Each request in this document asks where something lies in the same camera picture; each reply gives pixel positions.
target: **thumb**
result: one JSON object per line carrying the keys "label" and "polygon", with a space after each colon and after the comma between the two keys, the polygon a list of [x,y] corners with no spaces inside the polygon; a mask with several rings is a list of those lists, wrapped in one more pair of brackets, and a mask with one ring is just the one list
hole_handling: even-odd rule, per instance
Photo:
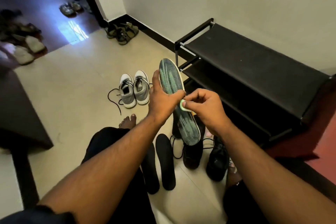
{"label": "thumb", "polygon": [[182,106],[185,109],[189,109],[189,110],[195,112],[196,114],[198,114],[202,104],[196,103],[194,101],[185,101],[185,102],[182,103]]}
{"label": "thumb", "polygon": [[186,92],[184,90],[178,90],[171,96],[175,99],[176,104],[180,103],[180,101],[186,96]]}

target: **black pants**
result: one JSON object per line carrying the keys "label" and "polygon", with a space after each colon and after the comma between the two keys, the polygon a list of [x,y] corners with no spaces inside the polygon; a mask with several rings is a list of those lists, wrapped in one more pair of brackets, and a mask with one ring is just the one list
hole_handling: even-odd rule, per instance
{"label": "black pants", "polygon": [[[91,139],[82,161],[92,158],[122,138],[129,129],[103,128]],[[228,223],[268,223],[244,182],[229,188],[223,199]],[[129,184],[109,223],[156,223],[140,168]]]}
{"label": "black pants", "polygon": [[[128,131],[124,128],[103,128],[97,132],[90,141],[82,163],[114,144]],[[156,223],[139,168],[108,223],[138,223],[141,220]]]}

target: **shirt sleeve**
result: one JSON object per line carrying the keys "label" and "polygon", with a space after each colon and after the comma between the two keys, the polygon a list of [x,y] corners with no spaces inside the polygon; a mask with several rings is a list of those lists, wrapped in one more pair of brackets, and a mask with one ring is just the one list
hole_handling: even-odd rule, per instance
{"label": "shirt sleeve", "polygon": [[33,209],[13,213],[0,220],[0,224],[76,224],[72,213],[55,214],[52,209],[44,205],[37,205]]}

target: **hand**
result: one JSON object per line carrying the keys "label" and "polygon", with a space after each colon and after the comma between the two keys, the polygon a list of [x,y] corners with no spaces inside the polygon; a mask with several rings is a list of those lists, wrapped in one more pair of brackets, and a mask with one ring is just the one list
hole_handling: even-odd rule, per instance
{"label": "hand", "polygon": [[174,94],[166,94],[161,87],[158,70],[154,72],[152,82],[153,87],[149,90],[149,110],[147,116],[153,117],[154,121],[162,126],[173,113],[175,107],[185,97],[186,92],[178,90]]}
{"label": "hand", "polygon": [[232,126],[231,120],[226,116],[219,95],[213,91],[197,89],[187,95],[183,107],[194,111],[206,125],[210,133],[219,136]]}

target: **finger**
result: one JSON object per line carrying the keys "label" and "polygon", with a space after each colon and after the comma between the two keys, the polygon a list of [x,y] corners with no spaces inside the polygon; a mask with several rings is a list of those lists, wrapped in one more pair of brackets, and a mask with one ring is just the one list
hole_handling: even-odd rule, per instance
{"label": "finger", "polygon": [[178,104],[185,96],[186,92],[184,90],[178,90],[174,94],[170,95],[171,98],[174,98],[176,104]]}
{"label": "finger", "polygon": [[194,101],[197,99],[203,99],[206,95],[206,90],[204,89],[197,89],[195,91],[193,91],[192,93],[190,93],[189,95],[187,95],[184,100],[187,101]]}
{"label": "finger", "polygon": [[161,88],[160,79],[159,79],[159,70],[156,70],[154,72],[152,82],[153,82],[154,90],[157,90],[157,89]]}
{"label": "finger", "polygon": [[202,104],[195,103],[193,101],[185,101],[185,102],[182,103],[182,106],[185,109],[191,110],[191,111],[195,112],[196,114],[198,114],[200,112]]}

